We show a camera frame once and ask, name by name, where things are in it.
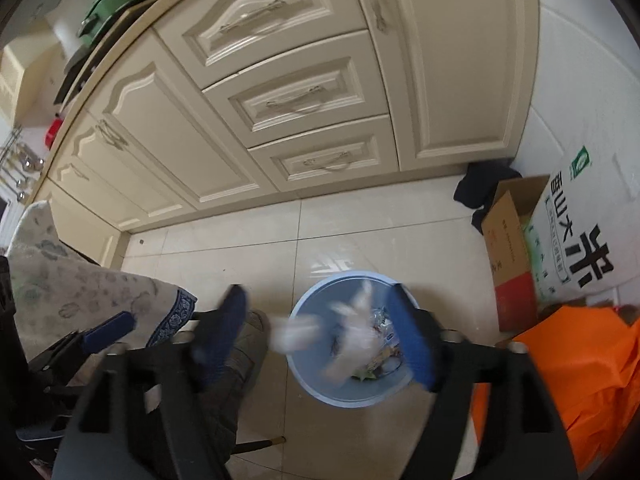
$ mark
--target cardboard box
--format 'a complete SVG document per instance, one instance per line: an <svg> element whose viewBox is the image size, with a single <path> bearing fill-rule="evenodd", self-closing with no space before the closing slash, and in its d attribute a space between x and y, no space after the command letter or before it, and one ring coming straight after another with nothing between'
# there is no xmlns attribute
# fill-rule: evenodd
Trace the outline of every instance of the cardboard box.
<svg viewBox="0 0 640 480"><path fill-rule="evenodd" d="M537 323L536 289L522 227L548 180L545 175L499 182L494 204L482 222L502 332L526 330Z"/></svg>

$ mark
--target beige kitchen cabinet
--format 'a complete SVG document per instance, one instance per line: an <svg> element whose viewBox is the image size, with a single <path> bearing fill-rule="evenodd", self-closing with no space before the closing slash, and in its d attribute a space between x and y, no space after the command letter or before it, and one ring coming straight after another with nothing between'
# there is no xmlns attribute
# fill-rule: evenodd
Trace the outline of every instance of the beige kitchen cabinet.
<svg viewBox="0 0 640 480"><path fill-rule="evenodd" d="M120 231L194 211L148 168L151 161L104 120L82 113L49 177Z"/></svg>
<svg viewBox="0 0 640 480"><path fill-rule="evenodd" d="M538 48L538 0L361 0L400 169L516 153Z"/></svg>
<svg viewBox="0 0 640 480"><path fill-rule="evenodd" d="M36 195L35 201L39 200L49 202L60 240L103 267L111 266L120 238L115 227L76 202L48 178Z"/></svg>
<svg viewBox="0 0 640 480"><path fill-rule="evenodd" d="M248 148L388 111L366 30L272 57L204 95Z"/></svg>
<svg viewBox="0 0 640 480"><path fill-rule="evenodd" d="M276 191L152 30L116 63L88 109L113 142L126 139L126 149L145 154L156 178L196 209Z"/></svg>
<svg viewBox="0 0 640 480"><path fill-rule="evenodd" d="M250 153L280 191L398 171L388 115L305 132Z"/></svg>
<svg viewBox="0 0 640 480"><path fill-rule="evenodd" d="M358 0L184 0L154 25L201 89L281 52L366 26Z"/></svg>

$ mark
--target tile floor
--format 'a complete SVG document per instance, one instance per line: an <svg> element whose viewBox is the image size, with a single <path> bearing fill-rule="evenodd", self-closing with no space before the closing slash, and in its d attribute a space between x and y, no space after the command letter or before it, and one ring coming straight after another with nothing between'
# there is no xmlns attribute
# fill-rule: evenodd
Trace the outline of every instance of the tile floor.
<svg viewBox="0 0 640 480"><path fill-rule="evenodd" d="M475 342L500 339L491 270L471 211L453 201L460 177L364 189L256 208L131 238L122 269L186 288L198 308L242 283L252 306L287 315L315 282L368 269L403 282L421 307ZM238 442L287 443L233 457L236 480L397 479L432 396L416 384L372 408L343 410L310 397L269 354L242 406ZM471 428L458 461L475 460Z"/></svg>

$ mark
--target orange fabric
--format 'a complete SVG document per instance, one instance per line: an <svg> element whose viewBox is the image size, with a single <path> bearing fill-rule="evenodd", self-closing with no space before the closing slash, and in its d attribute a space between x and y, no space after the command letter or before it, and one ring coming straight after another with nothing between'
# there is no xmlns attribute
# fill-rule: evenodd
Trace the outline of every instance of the orange fabric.
<svg viewBox="0 0 640 480"><path fill-rule="evenodd" d="M516 341L553 397L578 470L607 456L640 404L640 320L629 327L612 308L564 306ZM489 387L478 384L471 414L480 439Z"/></svg>

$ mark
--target box flap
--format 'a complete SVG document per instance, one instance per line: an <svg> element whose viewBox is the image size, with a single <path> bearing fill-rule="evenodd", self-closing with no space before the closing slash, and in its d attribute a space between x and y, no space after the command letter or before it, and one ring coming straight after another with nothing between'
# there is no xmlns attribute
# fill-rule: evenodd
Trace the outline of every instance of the box flap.
<svg viewBox="0 0 640 480"><path fill-rule="evenodd" d="M535 209L548 181L548 175L501 180L495 191L493 206L509 191L518 216L530 214Z"/></svg>
<svg viewBox="0 0 640 480"><path fill-rule="evenodd" d="M510 191L503 194L484 218L482 232L495 286L530 271L529 255Z"/></svg>

